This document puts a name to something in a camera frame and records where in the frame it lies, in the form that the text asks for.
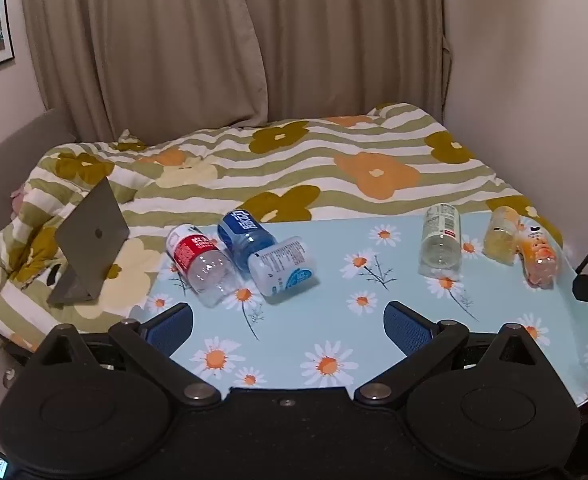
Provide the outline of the orange label clear bottle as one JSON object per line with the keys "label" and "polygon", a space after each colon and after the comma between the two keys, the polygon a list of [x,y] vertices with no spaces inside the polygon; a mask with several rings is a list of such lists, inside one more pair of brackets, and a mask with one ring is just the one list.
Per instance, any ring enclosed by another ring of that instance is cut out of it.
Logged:
{"label": "orange label clear bottle", "polygon": [[551,288],[559,271],[559,259],[544,228],[535,222],[521,222],[515,237],[526,282],[533,287]]}

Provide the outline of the grey open laptop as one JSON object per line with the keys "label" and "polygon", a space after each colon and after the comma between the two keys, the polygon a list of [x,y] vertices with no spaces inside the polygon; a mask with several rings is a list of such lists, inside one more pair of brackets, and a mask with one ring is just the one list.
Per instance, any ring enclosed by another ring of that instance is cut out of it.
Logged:
{"label": "grey open laptop", "polygon": [[103,178],[56,230],[56,244],[67,266],[47,302],[62,307],[96,300],[128,237],[109,180]]}

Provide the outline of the white light-blue label bottle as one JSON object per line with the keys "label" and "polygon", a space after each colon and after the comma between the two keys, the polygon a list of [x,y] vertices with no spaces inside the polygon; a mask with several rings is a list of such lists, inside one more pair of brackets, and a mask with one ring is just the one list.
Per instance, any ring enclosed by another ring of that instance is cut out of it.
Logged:
{"label": "white light-blue label bottle", "polygon": [[247,263],[251,279],[264,297],[280,295],[317,276],[315,257],[299,236],[254,252]]}

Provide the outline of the green white label bottle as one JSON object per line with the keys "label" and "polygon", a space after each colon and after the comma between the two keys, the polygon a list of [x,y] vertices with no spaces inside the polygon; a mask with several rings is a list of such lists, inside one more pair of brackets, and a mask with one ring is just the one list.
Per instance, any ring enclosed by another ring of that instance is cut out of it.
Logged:
{"label": "green white label bottle", "polygon": [[454,205],[435,204],[425,212],[419,272],[458,281],[462,263],[461,218]]}

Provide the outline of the yellow vitamin C cup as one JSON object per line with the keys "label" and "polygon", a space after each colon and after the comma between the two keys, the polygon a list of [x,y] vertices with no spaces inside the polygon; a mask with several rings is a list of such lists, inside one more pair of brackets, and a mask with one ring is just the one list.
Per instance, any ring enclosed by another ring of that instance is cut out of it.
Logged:
{"label": "yellow vitamin C cup", "polygon": [[492,211],[483,242],[483,254],[494,260],[512,266],[516,252],[516,235],[521,216],[509,206],[500,206]]}

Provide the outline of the beige curtain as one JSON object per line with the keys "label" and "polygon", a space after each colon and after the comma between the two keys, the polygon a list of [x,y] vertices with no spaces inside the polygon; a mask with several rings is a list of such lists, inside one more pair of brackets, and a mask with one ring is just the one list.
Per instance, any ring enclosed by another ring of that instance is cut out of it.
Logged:
{"label": "beige curtain", "polygon": [[22,0],[44,104],[80,139],[160,143],[202,128],[443,114],[444,0]]}

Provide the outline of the red label clear bottle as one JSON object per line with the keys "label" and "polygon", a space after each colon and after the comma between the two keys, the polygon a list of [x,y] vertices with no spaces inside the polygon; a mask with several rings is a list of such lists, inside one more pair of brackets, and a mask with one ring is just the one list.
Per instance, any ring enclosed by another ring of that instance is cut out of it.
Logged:
{"label": "red label clear bottle", "polygon": [[241,286],[232,261],[196,226],[181,224],[167,236],[166,250],[194,294],[213,308]]}

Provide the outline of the dark blue label bottle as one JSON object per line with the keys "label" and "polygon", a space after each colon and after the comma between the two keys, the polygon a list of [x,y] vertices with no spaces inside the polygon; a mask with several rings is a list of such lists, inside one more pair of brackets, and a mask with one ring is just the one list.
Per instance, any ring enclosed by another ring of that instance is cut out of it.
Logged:
{"label": "dark blue label bottle", "polygon": [[217,233],[243,274],[249,273],[248,260],[252,254],[277,244],[277,239],[242,208],[228,212],[219,221]]}

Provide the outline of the floral striped duvet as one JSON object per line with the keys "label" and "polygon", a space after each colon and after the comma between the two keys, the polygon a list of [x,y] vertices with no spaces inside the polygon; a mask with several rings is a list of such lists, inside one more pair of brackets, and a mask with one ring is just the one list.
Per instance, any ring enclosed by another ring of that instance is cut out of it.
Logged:
{"label": "floral striped duvet", "polygon": [[[130,235],[100,297],[47,302],[67,262],[55,233],[103,178]],[[262,222],[400,216],[448,202],[463,212],[509,206],[536,218],[533,203],[500,179],[430,114],[411,104],[358,116],[288,119],[262,128],[199,130],[149,145],[130,132],[114,142],[73,142],[47,151],[10,194],[0,231],[0,349],[38,348],[56,325],[107,330],[144,304],[179,224],[212,226],[228,211]]]}

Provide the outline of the daisy print blue tablecloth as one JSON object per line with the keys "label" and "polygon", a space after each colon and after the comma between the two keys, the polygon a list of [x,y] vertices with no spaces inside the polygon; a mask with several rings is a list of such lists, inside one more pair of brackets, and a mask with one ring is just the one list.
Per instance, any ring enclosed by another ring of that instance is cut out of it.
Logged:
{"label": "daisy print blue tablecloth", "polygon": [[175,362],[222,392],[232,388],[320,388],[359,385],[416,347],[394,333],[388,304],[399,301],[433,322],[452,318],[476,333],[523,325],[577,402],[588,399],[588,304],[572,294],[573,270],[561,266],[550,288],[530,286],[522,263],[487,258],[487,214],[462,219],[458,280],[419,271],[419,216],[273,224],[278,240],[300,237],[315,275],[288,294],[267,298],[244,283],[207,308],[169,258],[144,304],[131,314],[148,321],[185,302],[187,324],[169,348]]}

